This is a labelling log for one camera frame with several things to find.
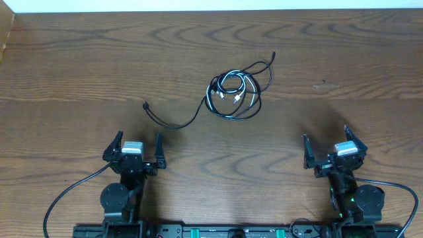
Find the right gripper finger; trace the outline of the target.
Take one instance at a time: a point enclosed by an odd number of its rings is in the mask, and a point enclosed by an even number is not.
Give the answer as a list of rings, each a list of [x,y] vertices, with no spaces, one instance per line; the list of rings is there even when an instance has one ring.
[[[355,136],[355,134],[347,125],[344,126],[344,132],[346,134],[347,140],[352,141],[356,144],[358,151],[367,151],[367,146]]]
[[[302,135],[303,145],[304,145],[304,160],[303,160],[303,168],[304,169],[312,169],[315,167],[315,156],[313,153],[313,149],[311,147],[309,138],[307,134]]]

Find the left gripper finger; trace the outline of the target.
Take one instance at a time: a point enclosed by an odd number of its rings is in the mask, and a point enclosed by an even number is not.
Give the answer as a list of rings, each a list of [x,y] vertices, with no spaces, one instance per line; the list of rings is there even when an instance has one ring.
[[[156,159],[156,166],[158,169],[166,169],[167,162],[165,159],[165,154],[163,150],[163,139],[161,134],[157,134],[157,141],[155,147],[155,159]]]
[[[111,162],[121,153],[123,131],[118,131],[110,145],[104,150],[102,159]]]

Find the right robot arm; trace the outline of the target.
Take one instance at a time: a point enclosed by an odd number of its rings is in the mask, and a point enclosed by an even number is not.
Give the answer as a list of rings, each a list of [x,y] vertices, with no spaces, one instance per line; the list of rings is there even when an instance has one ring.
[[[367,146],[351,129],[344,127],[346,141],[334,145],[334,152],[317,160],[307,135],[302,135],[304,169],[313,169],[316,178],[326,177],[330,184],[330,200],[340,219],[321,227],[321,237],[377,237],[374,223],[382,218],[384,191],[373,185],[359,186],[353,172],[367,155]]]

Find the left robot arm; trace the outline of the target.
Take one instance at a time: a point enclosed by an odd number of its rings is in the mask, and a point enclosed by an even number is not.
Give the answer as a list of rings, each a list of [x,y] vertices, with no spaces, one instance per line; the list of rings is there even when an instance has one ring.
[[[102,159],[118,175],[120,181],[109,184],[100,195],[104,208],[104,237],[150,237],[154,234],[138,218],[139,205],[143,197],[145,181],[156,176],[159,169],[166,169],[161,134],[157,135],[155,160],[144,161],[143,144],[138,141],[122,143],[123,132],[119,131],[104,150]]]

